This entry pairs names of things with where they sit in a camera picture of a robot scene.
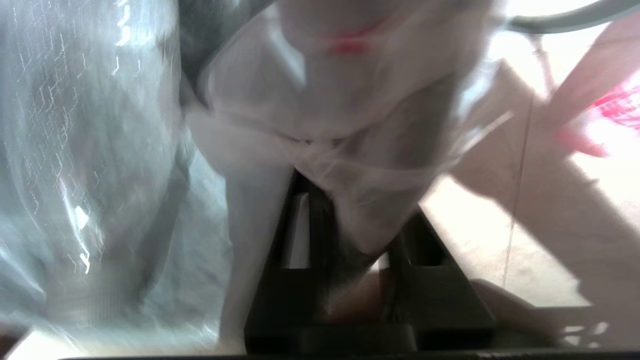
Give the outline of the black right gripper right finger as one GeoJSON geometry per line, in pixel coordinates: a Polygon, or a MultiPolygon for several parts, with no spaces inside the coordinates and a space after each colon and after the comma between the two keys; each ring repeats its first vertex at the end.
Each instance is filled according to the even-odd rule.
{"type": "Polygon", "coordinates": [[[398,319],[414,327],[493,327],[495,320],[421,211],[412,214],[388,252],[398,319]]]}

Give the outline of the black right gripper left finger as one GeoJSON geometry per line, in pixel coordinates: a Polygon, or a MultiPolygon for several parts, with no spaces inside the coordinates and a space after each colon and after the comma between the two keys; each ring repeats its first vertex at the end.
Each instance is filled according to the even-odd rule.
{"type": "Polygon", "coordinates": [[[327,294],[331,257],[331,200],[296,171],[285,194],[246,326],[311,325],[327,294]]]}

